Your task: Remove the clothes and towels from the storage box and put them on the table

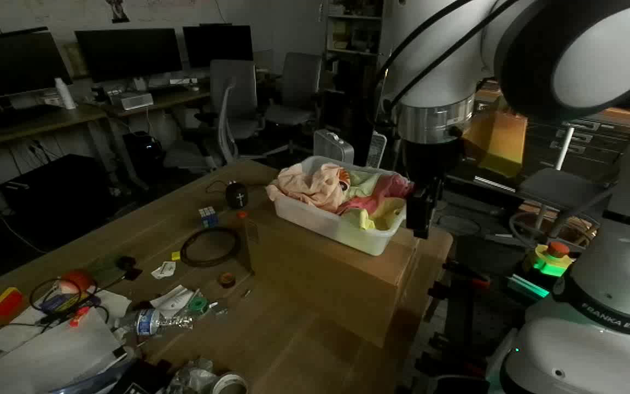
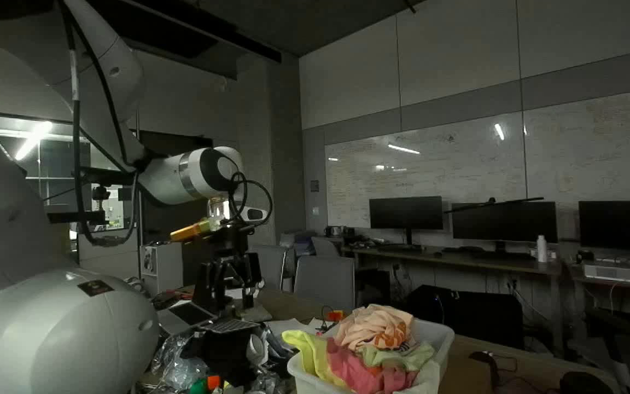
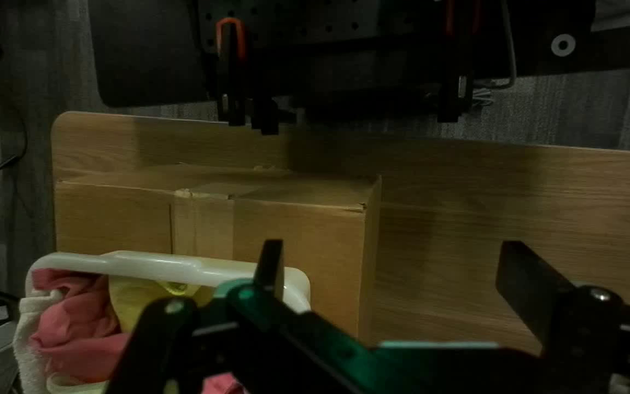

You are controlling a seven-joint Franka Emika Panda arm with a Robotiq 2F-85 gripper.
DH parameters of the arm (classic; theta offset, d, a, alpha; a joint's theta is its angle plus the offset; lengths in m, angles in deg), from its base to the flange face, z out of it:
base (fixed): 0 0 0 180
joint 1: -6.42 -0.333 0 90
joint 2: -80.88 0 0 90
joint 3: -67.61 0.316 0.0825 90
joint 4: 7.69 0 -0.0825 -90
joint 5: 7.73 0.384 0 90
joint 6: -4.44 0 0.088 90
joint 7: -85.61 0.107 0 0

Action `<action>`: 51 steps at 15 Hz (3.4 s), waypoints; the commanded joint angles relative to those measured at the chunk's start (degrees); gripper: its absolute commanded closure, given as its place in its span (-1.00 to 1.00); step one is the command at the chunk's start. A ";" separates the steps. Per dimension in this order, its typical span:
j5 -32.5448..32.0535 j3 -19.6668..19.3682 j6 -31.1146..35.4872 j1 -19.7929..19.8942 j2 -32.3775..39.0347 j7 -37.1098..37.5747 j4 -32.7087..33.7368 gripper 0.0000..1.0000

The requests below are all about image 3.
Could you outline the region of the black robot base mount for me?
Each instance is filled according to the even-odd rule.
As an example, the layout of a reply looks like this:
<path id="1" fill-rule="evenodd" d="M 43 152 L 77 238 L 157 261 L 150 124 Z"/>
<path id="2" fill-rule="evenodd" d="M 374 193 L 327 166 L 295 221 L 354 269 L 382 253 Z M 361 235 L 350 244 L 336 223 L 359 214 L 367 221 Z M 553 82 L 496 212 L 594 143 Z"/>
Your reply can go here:
<path id="1" fill-rule="evenodd" d="M 216 106 L 274 134 L 310 111 L 453 122 L 520 76 L 630 69 L 630 0 L 88 0 L 109 107 Z"/>

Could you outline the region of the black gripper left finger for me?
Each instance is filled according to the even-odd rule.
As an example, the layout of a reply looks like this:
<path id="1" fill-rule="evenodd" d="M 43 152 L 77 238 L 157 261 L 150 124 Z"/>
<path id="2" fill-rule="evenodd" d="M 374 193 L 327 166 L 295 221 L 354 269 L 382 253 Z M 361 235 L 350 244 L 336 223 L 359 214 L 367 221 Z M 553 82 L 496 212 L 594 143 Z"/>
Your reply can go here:
<path id="1" fill-rule="evenodd" d="M 281 285 L 281 244 L 267 238 L 253 275 L 206 307 L 184 295 L 150 303 L 104 394 L 206 394 L 218 375 L 248 394 L 346 394 L 289 332 L 299 316 L 281 303 Z"/>

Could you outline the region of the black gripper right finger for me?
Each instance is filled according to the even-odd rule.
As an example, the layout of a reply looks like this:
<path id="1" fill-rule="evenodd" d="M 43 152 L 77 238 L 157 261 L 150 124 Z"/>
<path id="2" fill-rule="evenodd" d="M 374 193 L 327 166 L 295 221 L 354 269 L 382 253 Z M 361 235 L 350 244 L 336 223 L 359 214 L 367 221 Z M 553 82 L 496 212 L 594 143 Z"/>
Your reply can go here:
<path id="1" fill-rule="evenodd" d="M 630 394 L 630 304 L 572 285 L 522 240 L 503 240 L 496 291 L 541 341 L 532 394 Z"/>

